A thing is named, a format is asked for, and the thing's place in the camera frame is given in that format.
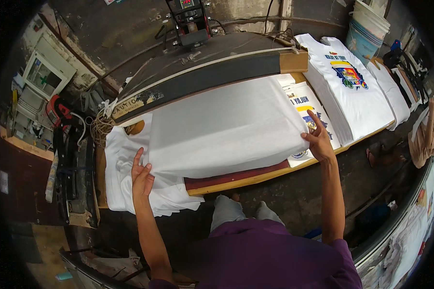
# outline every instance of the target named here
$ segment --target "purple shirt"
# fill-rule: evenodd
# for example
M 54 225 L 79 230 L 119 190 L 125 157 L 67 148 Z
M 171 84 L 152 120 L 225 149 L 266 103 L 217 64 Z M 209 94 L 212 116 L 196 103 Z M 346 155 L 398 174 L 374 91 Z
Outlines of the purple shirt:
M 214 231 L 211 232 L 209 237 L 217 237 L 229 234 L 250 233 L 254 229 L 264 229 L 270 233 L 289 235 L 286 227 L 283 224 L 272 220 L 256 220 L 245 219 L 237 222 L 227 222 L 221 224 Z M 347 242 L 343 239 L 337 239 L 330 243 L 330 246 L 341 253 L 344 262 L 342 268 L 335 274 L 326 277 L 325 279 L 297 288 L 302 289 L 317 289 L 317 288 L 362 288 L 362 283 L 355 269 L 352 261 L 352 255 L 350 254 Z M 166 280 L 155 279 L 151 280 L 148 285 L 149 289 L 176 289 L 173 284 Z M 197 289 L 218 289 L 217 286 L 211 286 L 207 284 L 198 284 Z

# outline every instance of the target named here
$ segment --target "white cord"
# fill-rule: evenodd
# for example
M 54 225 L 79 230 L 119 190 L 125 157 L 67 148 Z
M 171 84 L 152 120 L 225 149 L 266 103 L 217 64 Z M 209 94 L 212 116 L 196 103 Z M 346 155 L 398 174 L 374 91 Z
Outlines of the white cord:
M 84 124 L 84 132 L 82 133 L 81 137 L 80 137 L 79 140 L 77 141 L 77 146 L 80 147 L 81 145 L 80 145 L 79 143 L 80 143 L 80 141 L 82 140 L 82 138 L 84 138 L 85 130 L 87 129 L 87 125 L 86 125 L 86 123 L 85 123 L 85 120 L 84 120 L 80 115 L 78 115 L 77 113 L 75 113 L 75 112 L 71 112 L 71 113 L 69 113 L 69 114 L 72 115 L 72 116 L 75 116 L 75 117 L 80 118 L 81 121 L 82 121 L 82 123 Z

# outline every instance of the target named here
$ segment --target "temperature control display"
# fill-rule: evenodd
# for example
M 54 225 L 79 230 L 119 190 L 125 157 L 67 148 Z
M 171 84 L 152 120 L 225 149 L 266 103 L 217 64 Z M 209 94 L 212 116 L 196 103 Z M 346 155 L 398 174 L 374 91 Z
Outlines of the temperature control display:
M 182 9 L 194 6 L 193 0 L 180 0 L 180 4 Z

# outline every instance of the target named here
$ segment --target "wooden table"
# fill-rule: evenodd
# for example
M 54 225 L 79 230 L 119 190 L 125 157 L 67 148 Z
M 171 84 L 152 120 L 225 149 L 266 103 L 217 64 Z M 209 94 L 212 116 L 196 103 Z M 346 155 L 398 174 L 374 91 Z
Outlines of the wooden table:
M 296 83 L 301 83 L 306 81 L 307 84 L 312 88 L 310 83 L 307 81 L 307 79 L 304 77 L 304 75 L 301 72 L 298 73 L 291 73 L 291 76 L 296 80 Z M 335 154 L 342 153 L 349 149 L 349 147 L 353 146 L 354 144 L 363 141 L 364 139 L 373 136 L 377 134 L 378 132 L 384 130 L 389 125 L 382 127 L 381 129 L 362 137 L 358 141 L 346 146 L 346 147 L 340 147 L 335 150 Z M 140 132 L 141 130 L 134 129 L 135 133 Z M 229 190 L 234 188 L 239 188 L 243 186 L 247 186 L 250 184 L 257 184 L 269 179 L 272 179 L 274 177 L 279 177 L 284 174 L 290 173 L 292 171 L 297 171 L 302 168 L 305 168 L 307 166 L 313 165 L 317 163 L 318 161 L 316 159 L 309 159 L 306 162 L 299 164 L 296 167 L 290 167 L 287 160 L 284 160 L 283 162 L 272 165 L 269 167 L 263 167 L 248 171 L 239 171 L 234 172 L 222 176 L 215 176 L 215 177 L 207 177 L 207 178 L 201 178 L 201 179 L 192 179 L 192 178 L 185 178 L 185 187 L 190 196 L 196 196 L 196 195 L 203 195 L 223 190 Z M 106 168 L 106 160 L 104 158 L 104 150 L 103 149 L 97 149 L 97 189 L 100 190 L 101 195 L 98 198 L 98 205 L 100 208 L 108 208 L 107 202 L 106 202 L 106 192 L 105 192 L 105 185 L 104 185 L 104 169 Z

